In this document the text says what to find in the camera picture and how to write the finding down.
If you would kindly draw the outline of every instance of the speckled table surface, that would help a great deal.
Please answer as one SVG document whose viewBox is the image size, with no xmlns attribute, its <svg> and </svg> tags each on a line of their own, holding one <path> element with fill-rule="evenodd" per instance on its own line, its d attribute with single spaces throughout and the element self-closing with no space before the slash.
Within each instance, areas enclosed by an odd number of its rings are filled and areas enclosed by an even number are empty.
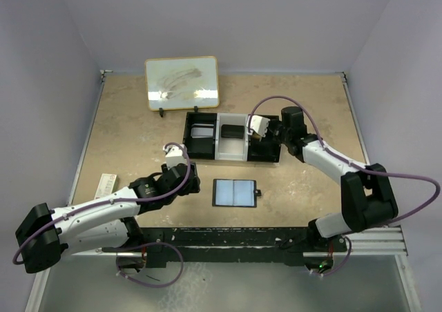
<svg viewBox="0 0 442 312">
<path fill-rule="evenodd" d="M 290 96 L 312 114 L 328 144 L 364 161 L 338 75 L 226 75 L 219 76 L 219 88 L 220 105 L 202 112 L 249 113 L 269 95 Z M 258 113 L 279 115 L 285 106 L 289 103 L 271 100 Z M 122 188 L 158 172 L 164 161 L 162 147 L 182 141 L 185 118 L 185 110 L 168 111 L 161 118 L 148 109 L 144 76 L 107 77 L 73 203 L 94 198 L 102 173 L 117 174 Z M 312 132 L 311 124 L 307 126 Z M 300 163 L 284 146 L 279 164 L 196 162 L 201 192 L 140 215 L 140 226 L 305 226 L 309 220 L 340 210 L 339 186 L 316 168 Z M 222 178 L 256 180 L 262 191 L 258 207 L 213 207 L 213 179 Z"/>
</svg>

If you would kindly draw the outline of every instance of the purple cable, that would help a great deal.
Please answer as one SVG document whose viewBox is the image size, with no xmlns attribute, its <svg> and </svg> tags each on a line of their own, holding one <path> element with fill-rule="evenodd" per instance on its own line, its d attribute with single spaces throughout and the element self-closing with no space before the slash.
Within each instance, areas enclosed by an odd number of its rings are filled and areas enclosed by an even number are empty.
<svg viewBox="0 0 442 312">
<path fill-rule="evenodd" d="M 177 282 L 182 274 L 183 269 L 184 269 L 184 258 L 182 257 L 181 252 L 176 247 L 174 247 L 172 244 L 169 244 L 166 242 L 151 242 L 151 243 L 146 243 L 146 244 L 142 244 L 142 245 L 131 247 L 131 248 L 121 248 L 118 250 L 118 252 L 137 250 L 140 248 L 147 248 L 149 246 L 155 246 L 155 245 L 167 246 L 177 253 L 177 255 L 180 259 L 180 271 L 178 272 L 177 276 L 175 276 L 175 278 L 173 280 L 171 280 L 167 283 L 163 283 L 163 284 L 149 284 L 149 283 L 145 283 L 143 281 L 139 281 L 137 279 L 134 279 L 133 277 L 130 277 L 129 275 L 125 274 L 125 272 L 122 271 L 121 267 L 118 265 L 118 258 L 116 260 L 117 270 L 118 270 L 117 274 L 121 275 L 122 277 L 125 277 L 127 280 L 130 280 L 136 284 L 141 284 L 142 286 L 147 286 L 148 288 L 165 288 L 165 287 L 170 286 L 171 284 L 174 284 L 175 282 Z"/>
<path fill-rule="evenodd" d="M 420 176 L 420 175 L 411 175 L 411 174 L 401 174 L 401 173 L 377 172 L 375 170 L 369 170 L 369 169 L 360 167 L 352 162 L 349 163 L 347 161 L 347 159 L 336 154 L 332 150 L 328 149 L 327 145 L 325 144 L 325 142 L 323 141 L 323 138 L 320 135 L 318 126 L 316 125 L 316 123 L 313 120 L 313 117 L 310 115 L 310 113 L 308 113 L 308 111 L 305 109 L 305 107 L 303 105 L 301 105 L 298 101 L 296 101 L 295 99 L 292 99 L 290 97 L 287 97 L 287 96 L 270 96 L 270 97 L 264 98 L 259 103 L 257 103 L 249 115 L 249 120 L 247 123 L 247 129 L 249 130 L 249 132 L 251 132 L 251 130 L 250 130 L 251 117 L 255 114 L 255 111 L 258 109 L 258 107 L 262 103 L 264 103 L 265 101 L 270 100 L 270 99 L 286 99 L 288 101 L 291 101 L 295 105 L 297 105 L 304 112 L 304 114 L 309 118 L 309 120 L 313 126 L 313 129 L 315 130 L 315 133 L 318 136 L 318 141 L 319 141 L 320 145 L 324 148 L 324 150 L 328 154 L 330 154 L 331 156 L 335 157 L 336 159 L 339 159 L 340 161 L 345 162 L 346 164 L 349 164 L 351 167 L 356 168 L 357 170 L 360 170 L 361 172 L 368 174 L 368 175 L 378 175 L 378 176 L 384 176 L 384 177 L 397 177 L 397 178 L 401 178 L 401 179 L 417 179 L 419 181 L 426 181 L 431 184 L 434 184 L 434 186 L 436 187 L 436 190 L 435 190 L 433 196 L 431 196 L 426 202 L 424 202 L 421 205 L 417 206 L 416 208 L 412 209 L 410 212 L 407 212 L 406 214 L 403 214 L 400 217 L 396 217 L 395 219 L 389 220 L 385 223 L 382 223 L 381 225 L 391 224 L 393 222 L 398 222 L 400 220 L 404 220 L 405 218 L 419 212 L 423 208 L 430 205 L 441 193 L 441 185 L 435 179 L 432 179 L 431 177 Z"/>
<path fill-rule="evenodd" d="M 114 199 L 115 203 L 118 203 L 118 202 L 141 202 L 141 203 L 154 202 L 155 200 L 160 200 L 160 199 L 163 199 L 163 198 L 167 198 L 167 197 L 175 194 L 176 192 L 178 192 L 183 187 L 183 185 L 186 184 L 187 179 L 189 178 L 189 175 L 191 173 L 191 160 L 189 158 L 189 155 L 187 155 L 187 151 L 186 151 L 185 148 L 181 147 L 178 143 L 175 143 L 175 142 L 167 143 L 164 147 L 166 148 L 166 147 L 168 147 L 170 145 L 177 146 L 183 152 L 183 155 L 184 155 L 184 157 L 186 158 L 186 161 L 187 161 L 187 171 L 186 171 L 186 175 L 184 176 L 184 179 L 182 180 L 182 182 L 175 189 L 169 191 L 168 193 L 160 195 L 160 196 L 155 196 L 155 197 L 150 197 L 150 198 L 117 198 L 117 199 Z M 109 200 L 105 200 L 103 202 L 97 202 L 95 204 L 84 206 L 82 208 L 78 208 L 77 210 L 71 211 L 71 212 L 67 213 L 66 216 L 67 217 L 72 217 L 73 215 L 75 215 L 77 213 L 81 213 L 81 212 L 87 211 L 87 210 L 89 210 L 91 208 L 95 208 L 95 207 L 98 207 L 98 206 L 106 205 L 106 204 L 109 204 L 109 203 L 110 203 Z M 33 233 L 30 237 L 28 237 L 25 240 L 25 242 L 23 242 L 23 244 L 19 247 L 17 252 L 14 254 L 14 257 L 12 258 L 12 263 L 15 264 L 15 265 L 22 265 L 24 263 L 24 261 L 23 260 L 18 260 L 18 258 L 19 258 L 19 255 L 21 254 L 21 252 L 23 251 L 24 247 L 26 245 L 28 245 L 29 242 L 31 242 L 33 239 L 35 239 L 38 235 L 40 235 L 41 233 L 47 231 L 51 226 L 53 226 L 53 225 L 55 225 L 55 224 L 57 224 L 57 223 L 59 223 L 60 221 L 63 221 L 63 220 L 64 220 L 63 216 L 57 217 L 53 221 L 48 222 L 47 224 L 42 226 L 40 229 L 35 231 L 35 233 Z"/>
</svg>

